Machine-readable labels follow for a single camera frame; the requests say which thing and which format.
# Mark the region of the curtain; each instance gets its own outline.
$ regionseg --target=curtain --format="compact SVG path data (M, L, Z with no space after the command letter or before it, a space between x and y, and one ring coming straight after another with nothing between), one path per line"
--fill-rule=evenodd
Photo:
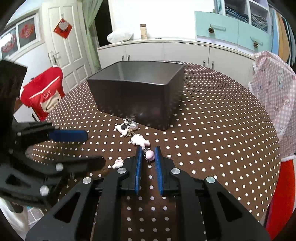
M103 0L82 0L82 10L86 26L87 42L89 44L89 51L91 54L91 59L94 63L95 71L99 70L100 63L97 50L91 38L90 27L96 17L96 14L98 13L102 1Z

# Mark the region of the pink bead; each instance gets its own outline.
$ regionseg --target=pink bead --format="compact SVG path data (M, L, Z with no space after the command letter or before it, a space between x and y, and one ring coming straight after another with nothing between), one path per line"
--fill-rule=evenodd
M146 159L147 159L148 161L153 161L154 158L155 158L155 156L154 156L154 152L151 151L151 150L148 150L148 151L146 152L145 157L146 157Z

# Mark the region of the red paper decoration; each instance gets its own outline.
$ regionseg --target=red paper decoration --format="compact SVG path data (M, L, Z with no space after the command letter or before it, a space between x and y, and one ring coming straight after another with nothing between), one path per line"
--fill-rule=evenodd
M72 26L65 19L62 18L58 25L55 27L54 32L66 39L71 29Z
M30 23L27 23L21 29L19 36L22 39L26 39L32 34L33 31L34 31L34 25L30 24Z
M12 34L11 40L8 41L3 47L1 47L2 51L5 53L9 52L13 48L16 41L17 41L16 34Z

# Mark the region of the beige bottle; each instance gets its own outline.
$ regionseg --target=beige bottle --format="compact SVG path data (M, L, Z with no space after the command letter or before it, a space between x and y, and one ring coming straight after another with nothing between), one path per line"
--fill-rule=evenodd
M147 39L147 28L146 28L146 24L140 24L140 28L141 28L141 39L142 40Z

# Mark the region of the pink gingham fabric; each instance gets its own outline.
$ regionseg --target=pink gingham fabric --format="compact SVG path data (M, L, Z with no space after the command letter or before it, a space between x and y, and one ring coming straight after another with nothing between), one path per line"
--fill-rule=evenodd
M278 55L268 51L256 53L254 58L255 74L248 84L249 90L265 107L276 129L281 161L295 159L295 73Z

